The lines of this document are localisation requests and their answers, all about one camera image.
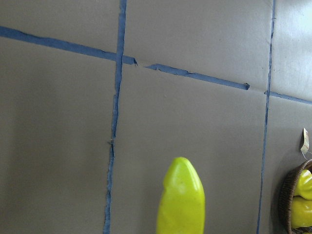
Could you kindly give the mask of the greenish yellow banana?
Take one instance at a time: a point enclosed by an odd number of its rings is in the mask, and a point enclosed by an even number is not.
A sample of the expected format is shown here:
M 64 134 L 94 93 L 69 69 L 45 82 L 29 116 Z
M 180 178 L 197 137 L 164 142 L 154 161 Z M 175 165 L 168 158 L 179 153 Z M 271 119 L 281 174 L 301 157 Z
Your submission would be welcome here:
M 191 162 L 185 157 L 177 157 L 163 180 L 156 233 L 202 234 L 204 226 L 203 185 Z

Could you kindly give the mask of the brown wicker basket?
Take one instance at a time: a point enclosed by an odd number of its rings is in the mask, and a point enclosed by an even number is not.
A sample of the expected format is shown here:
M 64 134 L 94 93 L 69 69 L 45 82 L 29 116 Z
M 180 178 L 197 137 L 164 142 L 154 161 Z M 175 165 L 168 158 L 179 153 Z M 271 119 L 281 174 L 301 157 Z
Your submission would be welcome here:
M 309 170 L 311 172 L 312 169 L 312 160 L 306 160 L 301 165 L 295 167 L 290 170 L 285 176 L 279 194 L 278 200 L 278 215 L 279 220 L 284 229 L 288 234 L 303 234 L 303 233 L 311 233 L 312 227 L 291 227 L 291 206 L 293 203 L 294 191 L 295 187 L 299 181 L 300 174 L 303 170 Z

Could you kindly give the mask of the paper price tag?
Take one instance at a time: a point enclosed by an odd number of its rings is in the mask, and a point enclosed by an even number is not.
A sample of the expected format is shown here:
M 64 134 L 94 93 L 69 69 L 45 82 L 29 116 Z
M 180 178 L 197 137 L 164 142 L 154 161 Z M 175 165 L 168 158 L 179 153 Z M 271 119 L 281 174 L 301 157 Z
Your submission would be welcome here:
M 303 128 L 303 144 L 300 148 L 300 151 L 303 154 L 307 154 L 309 151 L 309 147 L 310 147 L 310 141 L 309 141 L 309 133 L 306 130 L 306 128 Z

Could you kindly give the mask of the yellow lemon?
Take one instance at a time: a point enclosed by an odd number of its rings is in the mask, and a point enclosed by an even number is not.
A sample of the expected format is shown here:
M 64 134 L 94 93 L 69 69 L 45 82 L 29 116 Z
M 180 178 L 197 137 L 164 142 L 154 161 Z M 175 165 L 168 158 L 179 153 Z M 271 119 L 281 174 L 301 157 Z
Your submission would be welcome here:
M 291 227 L 293 229 L 312 226 L 312 201 L 294 196 L 291 207 Z

